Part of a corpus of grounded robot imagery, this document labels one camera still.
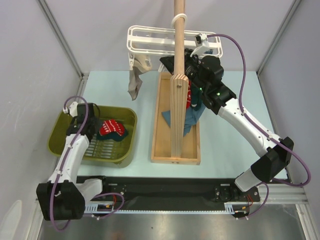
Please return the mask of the white plastic clip hanger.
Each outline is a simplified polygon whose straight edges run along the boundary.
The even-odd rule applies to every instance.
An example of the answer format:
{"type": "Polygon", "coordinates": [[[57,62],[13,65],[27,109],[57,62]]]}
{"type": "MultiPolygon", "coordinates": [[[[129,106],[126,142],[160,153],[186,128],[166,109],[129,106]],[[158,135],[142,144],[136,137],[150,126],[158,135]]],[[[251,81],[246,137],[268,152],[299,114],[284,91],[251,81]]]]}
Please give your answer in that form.
{"type": "MultiPolygon", "coordinates": [[[[150,27],[142,25],[133,25],[127,30],[126,47],[128,49],[129,69],[132,68],[135,55],[146,56],[173,56],[175,54],[175,28],[171,21],[171,28],[150,27]]],[[[207,37],[212,34],[209,31],[184,31],[184,47],[189,49],[196,48],[196,35],[206,34],[207,37]]],[[[215,36],[208,38],[209,50],[202,56],[214,56],[221,58],[223,48],[221,39],[215,36]]]]}

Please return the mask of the dark green christmas sock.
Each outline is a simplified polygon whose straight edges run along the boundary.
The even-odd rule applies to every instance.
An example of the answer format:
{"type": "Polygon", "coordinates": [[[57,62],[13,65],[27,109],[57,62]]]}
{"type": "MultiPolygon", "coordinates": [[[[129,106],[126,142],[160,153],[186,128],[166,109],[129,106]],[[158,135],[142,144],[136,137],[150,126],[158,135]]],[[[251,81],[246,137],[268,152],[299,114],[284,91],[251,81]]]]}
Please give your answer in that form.
{"type": "Polygon", "coordinates": [[[191,85],[191,107],[194,111],[198,111],[201,108],[201,90],[194,84],[191,85]]]}

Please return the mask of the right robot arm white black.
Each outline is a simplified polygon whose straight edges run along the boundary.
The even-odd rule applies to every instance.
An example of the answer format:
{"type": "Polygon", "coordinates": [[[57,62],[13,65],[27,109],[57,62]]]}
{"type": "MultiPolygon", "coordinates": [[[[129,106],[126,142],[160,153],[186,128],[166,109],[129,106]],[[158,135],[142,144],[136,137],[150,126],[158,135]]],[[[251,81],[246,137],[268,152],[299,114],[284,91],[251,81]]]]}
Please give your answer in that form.
{"type": "Polygon", "coordinates": [[[230,188],[231,196],[242,201],[249,189],[270,182],[290,163],[294,142],[270,132],[240,104],[240,97],[222,82],[224,69],[218,57],[206,55],[199,59],[193,49],[186,48],[184,69],[189,83],[183,134],[190,132],[208,108],[231,124],[259,156],[230,188]]]}

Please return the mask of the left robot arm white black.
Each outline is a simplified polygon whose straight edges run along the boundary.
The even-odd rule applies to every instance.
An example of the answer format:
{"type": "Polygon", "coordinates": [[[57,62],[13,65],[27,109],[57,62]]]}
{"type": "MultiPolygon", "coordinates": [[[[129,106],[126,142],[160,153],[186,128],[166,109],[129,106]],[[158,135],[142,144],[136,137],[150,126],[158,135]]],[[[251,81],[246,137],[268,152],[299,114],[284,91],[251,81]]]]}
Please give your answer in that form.
{"type": "Polygon", "coordinates": [[[46,221],[79,220],[87,202],[94,197],[105,200],[110,195],[110,187],[99,178],[76,184],[81,162],[96,133],[99,114],[95,113],[93,103],[77,103],[75,106],[58,164],[47,182],[36,188],[46,221]]]}

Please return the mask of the red santa christmas sock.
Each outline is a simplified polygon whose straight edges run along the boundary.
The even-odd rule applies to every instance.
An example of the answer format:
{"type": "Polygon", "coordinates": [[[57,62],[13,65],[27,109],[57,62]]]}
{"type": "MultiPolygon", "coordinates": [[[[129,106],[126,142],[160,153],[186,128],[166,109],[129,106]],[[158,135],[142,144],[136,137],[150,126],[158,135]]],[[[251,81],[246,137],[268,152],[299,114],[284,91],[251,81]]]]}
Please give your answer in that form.
{"type": "Polygon", "coordinates": [[[105,136],[111,133],[116,133],[119,136],[125,134],[125,127],[122,123],[116,121],[115,119],[108,119],[102,123],[102,126],[99,129],[99,134],[105,136]]]}

